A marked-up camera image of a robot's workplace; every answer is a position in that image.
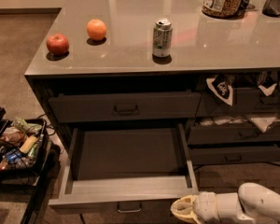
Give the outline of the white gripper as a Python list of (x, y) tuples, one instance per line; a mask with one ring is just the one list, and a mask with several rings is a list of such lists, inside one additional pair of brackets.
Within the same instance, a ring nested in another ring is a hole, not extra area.
[(184, 196), (176, 200), (173, 206), (187, 207), (171, 208), (171, 212), (176, 218), (188, 224), (201, 224), (201, 222), (211, 224), (217, 217), (216, 194), (214, 192), (201, 192), (198, 196)]

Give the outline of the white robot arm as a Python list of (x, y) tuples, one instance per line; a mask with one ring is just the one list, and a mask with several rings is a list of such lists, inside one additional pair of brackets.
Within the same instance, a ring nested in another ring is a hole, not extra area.
[(171, 205), (172, 214), (188, 224), (280, 224), (280, 195), (256, 183), (234, 193), (200, 192)]

